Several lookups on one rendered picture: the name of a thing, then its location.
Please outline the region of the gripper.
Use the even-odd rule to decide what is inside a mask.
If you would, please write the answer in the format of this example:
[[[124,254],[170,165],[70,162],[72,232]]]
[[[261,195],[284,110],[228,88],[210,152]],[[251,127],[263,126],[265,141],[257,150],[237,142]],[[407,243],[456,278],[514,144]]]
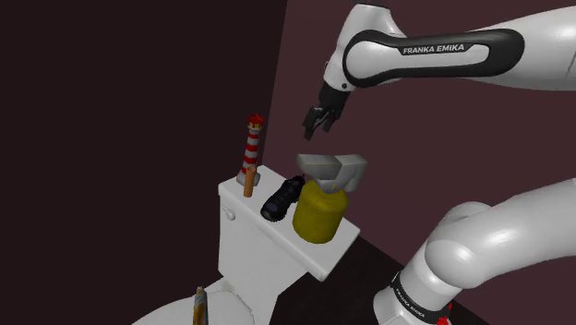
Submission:
[[[349,91],[334,89],[324,81],[318,94],[318,105],[308,110],[302,124],[305,128],[304,138],[311,140],[317,127],[322,124],[322,129],[329,132],[332,125],[342,115],[349,95]]]

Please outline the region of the red white lighthouse figure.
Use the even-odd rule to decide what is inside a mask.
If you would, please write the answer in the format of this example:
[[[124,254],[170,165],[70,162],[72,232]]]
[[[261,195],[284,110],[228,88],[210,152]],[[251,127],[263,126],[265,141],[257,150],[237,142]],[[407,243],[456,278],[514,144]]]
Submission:
[[[265,119],[259,114],[252,114],[247,118],[248,133],[243,165],[236,176],[236,181],[241,186],[246,183],[247,169],[249,167],[257,168],[259,133],[264,122]]]

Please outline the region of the black shoe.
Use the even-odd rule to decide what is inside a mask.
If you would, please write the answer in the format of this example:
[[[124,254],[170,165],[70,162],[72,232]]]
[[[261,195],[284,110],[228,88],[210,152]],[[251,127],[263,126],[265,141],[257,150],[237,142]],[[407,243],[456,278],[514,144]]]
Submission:
[[[282,220],[293,203],[299,200],[306,180],[302,175],[296,175],[282,182],[282,185],[266,200],[260,214],[269,222]]]

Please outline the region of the yellow spray bottle grey head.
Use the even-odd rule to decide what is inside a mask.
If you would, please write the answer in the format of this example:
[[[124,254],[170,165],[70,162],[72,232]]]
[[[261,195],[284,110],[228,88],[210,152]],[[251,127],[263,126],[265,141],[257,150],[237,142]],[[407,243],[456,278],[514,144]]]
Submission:
[[[296,233],[309,243],[326,244],[336,234],[368,162],[359,154],[298,154],[296,165],[311,177],[303,186],[293,217]]]

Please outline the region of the orange stick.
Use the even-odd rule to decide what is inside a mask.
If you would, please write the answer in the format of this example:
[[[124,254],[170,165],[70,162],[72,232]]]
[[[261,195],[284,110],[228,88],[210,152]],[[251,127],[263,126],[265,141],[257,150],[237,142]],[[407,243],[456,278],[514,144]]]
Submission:
[[[247,167],[245,173],[245,184],[244,184],[244,197],[251,198],[253,195],[253,188],[255,185],[257,169],[255,167]]]

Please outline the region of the white toilet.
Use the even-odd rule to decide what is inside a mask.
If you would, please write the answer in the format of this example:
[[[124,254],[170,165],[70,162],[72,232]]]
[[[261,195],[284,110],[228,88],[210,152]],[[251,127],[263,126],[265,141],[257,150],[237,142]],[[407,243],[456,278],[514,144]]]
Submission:
[[[258,172],[250,198],[234,178],[218,186],[222,277],[205,289],[209,325],[269,325],[278,296],[306,274],[325,281],[360,233],[343,219],[328,243],[309,243],[293,228],[295,206],[281,221],[267,221],[260,209],[284,177],[266,166]]]

